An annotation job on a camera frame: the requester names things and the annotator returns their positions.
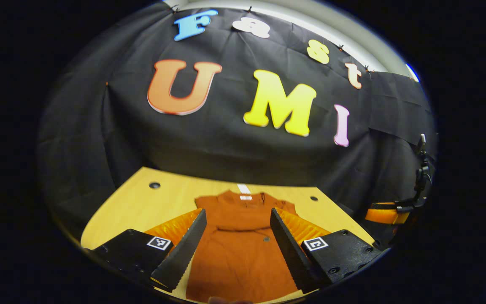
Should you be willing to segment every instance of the orange t-shirt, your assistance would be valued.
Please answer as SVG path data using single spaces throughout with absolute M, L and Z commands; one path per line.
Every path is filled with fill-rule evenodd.
M 187 299 L 259 303 L 297 291 L 270 227 L 273 207 L 297 215 L 294 204 L 266 193 L 231 191 L 195 202 L 206 210 L 208 225 L 194 254 Z

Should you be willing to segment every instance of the screw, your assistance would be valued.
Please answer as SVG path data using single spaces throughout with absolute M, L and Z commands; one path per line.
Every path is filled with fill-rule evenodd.
M 329 273 L 329 274 L 334 274 L 334 273 L 339 272 L 339 270 L 341 270 L 339 267 L 333 267 L 333 268 L 331 268 L 331 269 L 328 271 L 328 273 Z

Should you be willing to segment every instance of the orange letter u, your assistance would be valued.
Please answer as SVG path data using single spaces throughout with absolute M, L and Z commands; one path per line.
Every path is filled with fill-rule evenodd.
M 155 64 L 155 75 L 147 92 L 147 100 L 152 108 L 164 114 L 187 115 L 198 111 L 208 98 L 211 82 L 216 73 L 222 71 L 220 64 L 197 62 L 198 71 L 191 94 L 185 98 L 175 98 L 170 94 L 178 71 L 187 63 L 183 60 L 160 60 Z

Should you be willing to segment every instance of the letter f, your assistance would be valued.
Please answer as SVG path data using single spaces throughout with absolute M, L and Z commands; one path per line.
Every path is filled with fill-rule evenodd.
M 179 33 L 174 40 L 180 41 L 198 35 L 199 33 L 203 33 L 206 30 L 204 27 L 211 23 L 211 18 L 209 16 L 215 16 L 218 15 L 218 13 L 219 12 L 216 10 L 208 10 L 178 19 L 174 24 L 179 25 Z

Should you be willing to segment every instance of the shirt label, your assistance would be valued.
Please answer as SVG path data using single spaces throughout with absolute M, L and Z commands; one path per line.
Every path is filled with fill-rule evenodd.
M 248 190 L 247 185 L 244 184 L 238 184 L 239 191 L 243 194 L 251 194 L 251 192 Z

